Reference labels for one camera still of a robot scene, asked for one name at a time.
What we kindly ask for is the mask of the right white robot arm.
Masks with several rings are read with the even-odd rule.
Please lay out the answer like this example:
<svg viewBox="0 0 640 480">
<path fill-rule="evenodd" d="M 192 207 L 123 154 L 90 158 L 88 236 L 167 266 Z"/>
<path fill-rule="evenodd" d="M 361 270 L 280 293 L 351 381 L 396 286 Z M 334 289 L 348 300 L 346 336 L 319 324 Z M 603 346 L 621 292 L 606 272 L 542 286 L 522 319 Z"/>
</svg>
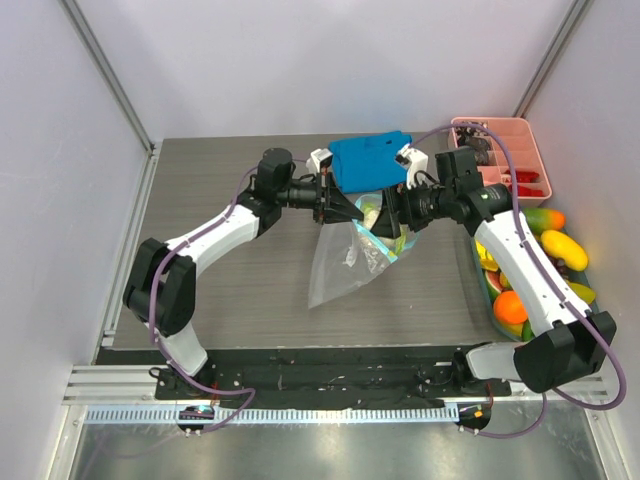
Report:
<svg viewBox="0 0 640 480">
<path fill-rule="evenodd" d="M 473 151 L 464 147 L 437 155 L 434 185 L 419 177 L 428 163 L 420 150 L 404 146 L 395 160 L 407 177 L 385 189 L 373 234 L 394 238 L 401 226 L 418 232 L 437 219 L 463 225 L 506 274 L 534 335 L 525 343 L 469 350 L 451 371 L 455 389 L 472 395 L 488 379 L 505 379 L 542 393 L 597 373 L 616 333 L 615 321 L 606 312 L 593 312 L 570 288 L 513 206 L 508 188 L 484 183 Z"/>
</svg>

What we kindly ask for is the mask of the toy cauliflower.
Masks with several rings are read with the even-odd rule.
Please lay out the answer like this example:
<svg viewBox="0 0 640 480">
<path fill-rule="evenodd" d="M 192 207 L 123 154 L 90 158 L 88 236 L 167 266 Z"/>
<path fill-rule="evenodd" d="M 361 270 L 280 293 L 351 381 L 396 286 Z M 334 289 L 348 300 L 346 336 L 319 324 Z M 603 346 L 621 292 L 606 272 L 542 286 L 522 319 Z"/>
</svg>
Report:
<svg viewBox="0 0 640 480">
<path fill-rule="evenodd" d="M 406 226 L 401 227 L 400 236 L 397 238 L 374 235 L 371 229 L 380 215 L 381 203 L 382 197 L 380 195 L 362 195 L 356 200 L 356 206 L 363 213 L 361 221 L 354 221 L 356 233 L 365 247 L 375 248 L 383 255 L 399 257 L 415 245 L 417 236 L 411 233 Z"/>
</svg>

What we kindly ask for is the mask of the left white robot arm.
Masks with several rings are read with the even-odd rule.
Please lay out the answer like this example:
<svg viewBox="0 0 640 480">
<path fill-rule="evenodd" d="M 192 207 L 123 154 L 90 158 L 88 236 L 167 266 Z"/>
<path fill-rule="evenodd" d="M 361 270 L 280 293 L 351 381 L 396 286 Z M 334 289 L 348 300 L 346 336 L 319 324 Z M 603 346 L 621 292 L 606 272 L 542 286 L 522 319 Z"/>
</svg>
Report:
<svg viewBox="0 0 640 480">
<path fill-rule="evenodd" d="M 283 148 L 266 150 L 242 180 L 237 195 L 216 217 L 168 241 L 149 238 L 138 247 L 124 289 L 123 304 L 144 323 L 152 341 L 181 371 L 179 388 L 190 398 L 205 397 L 213 385 L 209 356 L 192 318 L 200 274 L 236 247 L 280 220 L 285 208 L 305 209 L 318 224 L 361 220 L 364 215 L 339 189 L 329 168 L 332 154 L 318 149 L 308 173 L 296 177 L 296 162 Z"/>
</svg>

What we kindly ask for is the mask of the clear zip top bag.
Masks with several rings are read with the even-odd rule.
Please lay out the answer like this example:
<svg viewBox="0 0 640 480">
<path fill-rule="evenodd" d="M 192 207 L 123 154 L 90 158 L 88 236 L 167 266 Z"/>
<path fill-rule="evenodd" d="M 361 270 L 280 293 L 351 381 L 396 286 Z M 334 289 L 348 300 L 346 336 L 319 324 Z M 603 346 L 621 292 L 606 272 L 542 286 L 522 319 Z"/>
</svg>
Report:
<svg viewBox="0 0 640 480">
<path fill-rule="evenodd" d="M 313 309 L 369 284 L 411 249 L 399 257 L 383 255 L 360 242 L 354 221 L 324 225 L 312 262 L 308 307 Z"/>
</svg>

